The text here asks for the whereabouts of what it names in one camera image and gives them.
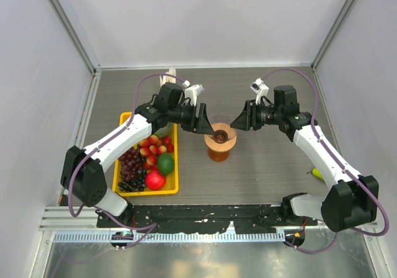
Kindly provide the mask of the round wooden dripper stand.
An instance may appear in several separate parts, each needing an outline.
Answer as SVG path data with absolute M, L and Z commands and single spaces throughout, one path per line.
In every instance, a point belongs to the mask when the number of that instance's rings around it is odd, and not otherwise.
M 231 150 L 235 146 L 236 140 L 237 140 L 237 133 L 236 133 L 236 138 L 227 141 L 226 143 L 217 143 L 212 139 L 212 135 L 204 135 L 204 141 L 205 144 L 208 146 L 208 148 L 211 148 L 212 150 L 219 152 Z

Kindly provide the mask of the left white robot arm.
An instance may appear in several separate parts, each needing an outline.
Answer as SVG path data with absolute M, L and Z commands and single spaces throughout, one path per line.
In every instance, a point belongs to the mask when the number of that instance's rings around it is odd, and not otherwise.
M 152 103 L 139 105 L 127 121 L 104 138 L 83 149 L 72 146 L 66 152 L 60 181 L 68 197 L 106 211 L 117 226 L 128 226 L 133 213 L 129 203 L 107 187 L 106 170 L 132 146 L 168 123 L 179 124 L 186 132 L 213 134 L 206 105 L 197 104 L 203 91 L 199 84 L 165 83 Z

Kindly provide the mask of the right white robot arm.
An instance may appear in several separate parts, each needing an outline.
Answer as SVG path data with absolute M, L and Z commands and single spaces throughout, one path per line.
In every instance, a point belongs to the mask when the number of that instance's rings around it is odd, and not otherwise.
M 276 125 L 299 147 L 319 170 L 328 188 L 326 197 L 306 193 L 288 195 L 282 200 L 280 216 L 294 225 L 302 217 L 324 222 L 333 232 L 370 223 L 377 217 L 379 185 L 373 176 L 363 176 L 336 151 L 309 112 L 300 112 L 297 92 L 291 85 L 274 88 L 274 100 L 266 97 L 269 88 L 257 79 L 251 84 L 254 100 L 246 101 L 243 111 L 231 123 L 238 130 L 258 130 Z

